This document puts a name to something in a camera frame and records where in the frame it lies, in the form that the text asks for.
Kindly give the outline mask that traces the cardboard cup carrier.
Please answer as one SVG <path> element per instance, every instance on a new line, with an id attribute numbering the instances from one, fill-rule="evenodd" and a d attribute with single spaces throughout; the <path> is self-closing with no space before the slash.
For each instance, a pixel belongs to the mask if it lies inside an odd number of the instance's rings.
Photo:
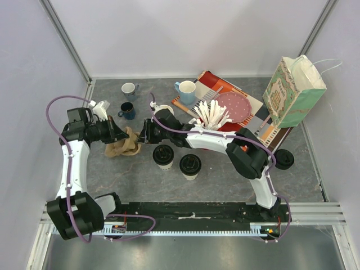
<path id="1" fill-rule="evenodd" d="M 137 141 L 140 132 L 134 132 L 130 127 L 125 127 L 125 133 L 129 136 L 128 138 L 106 145 L 106 157 L 134 156 L 140 152 L 141 145 Z"/>

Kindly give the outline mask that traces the single white paper cup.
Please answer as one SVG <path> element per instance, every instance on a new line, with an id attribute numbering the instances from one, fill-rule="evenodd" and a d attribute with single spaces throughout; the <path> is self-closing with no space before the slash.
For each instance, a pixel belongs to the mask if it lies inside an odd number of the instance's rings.
<path id="1" fill-rule="evenodd" d="M 200 169 L 196 169 L 196 170 L 181 169 L 183 176 L 188 181 L 193 181 L 197 177 L 200 171 L 201 171 Z"/>

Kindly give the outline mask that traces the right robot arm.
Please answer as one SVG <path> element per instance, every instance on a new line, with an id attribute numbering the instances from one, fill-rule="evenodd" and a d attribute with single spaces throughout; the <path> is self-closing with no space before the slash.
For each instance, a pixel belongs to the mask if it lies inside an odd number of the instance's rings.
<path id="1" fill-rule="evenodd" d="M 277 216 L 281 199 L 269 174 L 276 158 L 248 129 L 210 131 L 194 124 L 182 124 L 168 109 L 161 109 L 144 120 L 138 142 L 158 144 L 162 140 L 170 140 L 177 147 L 227 155 L 236 171 L 250 181 L 259 218 L 268 222 Z"/>

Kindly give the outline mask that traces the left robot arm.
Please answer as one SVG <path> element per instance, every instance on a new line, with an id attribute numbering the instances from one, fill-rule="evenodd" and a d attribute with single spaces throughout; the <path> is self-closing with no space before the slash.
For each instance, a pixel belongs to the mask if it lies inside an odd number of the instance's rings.
<path id="1" fill-rule="evenodd" d="M 104 227 L 106 217 L 123 216 L 119 196 L 112 192 L 92 198 L 87 191 L 87 161 L 91 143 L 120 142 L 129 138 L 106 109 L 79 107 L 67 111 L 59 143 L 63 154 L 62 180 L 56 198 L 47 203 L 47 213 L 64 240 L 92 235 Z"/>

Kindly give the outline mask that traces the dark blue ceramic mug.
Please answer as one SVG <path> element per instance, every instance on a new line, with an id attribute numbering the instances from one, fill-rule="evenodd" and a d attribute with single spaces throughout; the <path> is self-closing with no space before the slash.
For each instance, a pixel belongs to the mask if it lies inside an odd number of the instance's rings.
<path id="1" fill-rule="evenodd" d="M 134 105 L 131 102 L 121 104 L 118 117 L 123 117 L 126 120 L 133 120 L 136 117 Z"/>

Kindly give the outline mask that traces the white grey ceramic mug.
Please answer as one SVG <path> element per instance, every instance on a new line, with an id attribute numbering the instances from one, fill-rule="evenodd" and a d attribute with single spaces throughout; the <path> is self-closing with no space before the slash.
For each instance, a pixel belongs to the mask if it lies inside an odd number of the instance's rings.
<path id="1" fill-rule="evenodd" d="M 128 82 L 122 85 L 121 91 L 128 101 L 133 102 L 137 99 L 139 86 L 139 84 Z"/>

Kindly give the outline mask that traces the light blue ceramic mug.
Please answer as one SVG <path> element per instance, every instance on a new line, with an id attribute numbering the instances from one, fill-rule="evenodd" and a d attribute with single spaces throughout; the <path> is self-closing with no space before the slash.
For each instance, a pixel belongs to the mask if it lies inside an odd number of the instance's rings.
<path id="1" fill-rule="evenodd" d="M 184 105 L 191 105 L 195 101 L 196 85 L 190 80 L 183 82 L 176 82 L 174 84 L 175 90 L 179 93 L 180 101 Z"/>

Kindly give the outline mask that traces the white stir sticks bundle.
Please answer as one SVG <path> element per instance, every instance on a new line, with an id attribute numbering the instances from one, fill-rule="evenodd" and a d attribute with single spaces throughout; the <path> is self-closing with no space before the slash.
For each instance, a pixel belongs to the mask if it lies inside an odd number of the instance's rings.
<path id="1" fill-rule="evenodd" d="M 210 131 L 218 131 L 226 123 L 232 122 L 227 107 L 221 107 L 216 100 L 201 101 L 195 107 L 195 112 L 198 118 L 193 118 L 188 123 Z"/>

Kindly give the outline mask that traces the colourful magazine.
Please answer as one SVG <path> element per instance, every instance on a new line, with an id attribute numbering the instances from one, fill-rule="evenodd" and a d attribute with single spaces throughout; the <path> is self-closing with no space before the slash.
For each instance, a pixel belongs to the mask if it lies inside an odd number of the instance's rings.
<path id="1" fill-rule="evenodd" d="M 242 126 L 242 128 L 246 128 L 254 134 L 265 118 L 269 115 L 267 107 L 263 101 L 257 100 L 250 94 L 244 92 L 241 88 L 214 75 L 210 71 L 203 71 L 193 82 L 196 85 L 195 102 L 193 104 L 184 105 L 181 103 L 179 96 L 172 100 L 173 105 L 188 113 L 193 118 L 198 118 L 195 112 L 195 107 L 198 107 L 201 101 L 210 102 L 211 100 L 215 100 L 219 97 L 220 94 L 227 92 L 243 94 L 250 101 L 252 106 L 250 116 L 244 121 L 238 123 Z M 274 127 L 272 119 L 269 119 L 267 124 L 256 137 L 263 145 L 265 145 L 265 147 L 275 152 L 291 131 L 291 128 L 279 129 Z"/>

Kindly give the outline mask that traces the red cup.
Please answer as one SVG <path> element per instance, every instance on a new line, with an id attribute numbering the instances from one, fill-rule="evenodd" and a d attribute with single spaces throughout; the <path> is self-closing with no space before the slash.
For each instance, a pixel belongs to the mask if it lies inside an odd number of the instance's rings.
<path id="1" fill-rule="evenodd" d="M 242 128 L 238 123 L 226 123 L 217 131 L 212 130 L 211 133 L 218 134 L 212 136 L 208 134 L 193 134 L 191 137 L 191 145 L 195 149 L 206 149 L 225 154 L 227 145 L 232 142 L 232 138 L 228 135 L 235 135 Z"/>

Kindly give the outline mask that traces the pink polka dot plate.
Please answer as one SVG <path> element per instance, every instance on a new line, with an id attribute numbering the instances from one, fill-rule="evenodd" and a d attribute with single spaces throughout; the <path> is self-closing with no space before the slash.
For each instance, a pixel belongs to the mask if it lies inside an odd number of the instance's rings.
<path id="1" fill-rule="evenodd" d="M 240 93 L 222 93 L 215 99 L 221 107 L 226 107 L 226 113 L 232 123 L 243 122 L 251 114 L 250 101 Z"/>

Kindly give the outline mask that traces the metal fork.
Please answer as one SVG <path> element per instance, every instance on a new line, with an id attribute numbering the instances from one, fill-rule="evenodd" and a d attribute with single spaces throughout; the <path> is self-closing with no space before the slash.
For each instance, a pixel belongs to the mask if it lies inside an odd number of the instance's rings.
<path id="1" fill-rule="evenodd" d="M 267 124 L 267 122 L 269 121 L 269 119 L 271 119 L 271 115 L 269 114 L 265 120 L 262 122 L 262 124 L 258 127 L 258 129 L 256 130 L 256 132 L 254 133 L 256 136 L 258 136 L 259 132 L 263 129 L 263 127 Z"/>

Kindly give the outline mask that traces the stack of black lids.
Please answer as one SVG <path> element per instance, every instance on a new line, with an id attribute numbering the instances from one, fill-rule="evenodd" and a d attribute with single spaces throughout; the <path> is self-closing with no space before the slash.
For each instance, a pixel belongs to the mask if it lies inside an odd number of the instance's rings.
<path id="1" fill-rule="evenodd" d="M 276 158 L 275 167 L 281 170 L 288 170 L 295 162 L 293 154 L 285 149 L 278 149 L 274 156 Z"/>

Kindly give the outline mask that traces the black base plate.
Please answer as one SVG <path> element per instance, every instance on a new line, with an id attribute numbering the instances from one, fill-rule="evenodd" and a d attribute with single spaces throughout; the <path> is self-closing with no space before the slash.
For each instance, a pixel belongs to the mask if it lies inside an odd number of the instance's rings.
<path id="1" fill-rule="evenodd" d="M 155 219 L 229 219 L 240 222 L 287 222 L 289 207 L 277 202 L 266 209 L 252 202 L 123 202 L 115 214 L 148 215 Z"/>

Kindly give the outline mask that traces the aluminium frame rail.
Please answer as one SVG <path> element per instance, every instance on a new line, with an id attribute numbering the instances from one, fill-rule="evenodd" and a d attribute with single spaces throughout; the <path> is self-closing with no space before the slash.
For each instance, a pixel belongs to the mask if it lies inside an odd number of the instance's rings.
<path id="1" fill-rule="evenodd" d="M 81 60 L 77 50 L 75 49 L 75 46 L 73 45 L 65 27 L 63 26 L 63 23 L 60 20 L 60 17 L 58 16 L 55 8 L 53 7 L 51 1 L 49 0 L 39 0 L 40 4 L 42 5 L 43 9 L 45 10 L 47 16 L 49 17 L 52 25 L 56 29 L 60 39 L 62 40 L 64 46 L 66 47 L 68 53 L 70 54 L 70 57 L 73 59 L 75 65 L 77 66 L 79 72 L 81 73 L 84 80 L 87 82 L 87 84 L 91 84 L 92 78 L 87 71 L 85 65 L 83 64 L 83 61 Z"/>

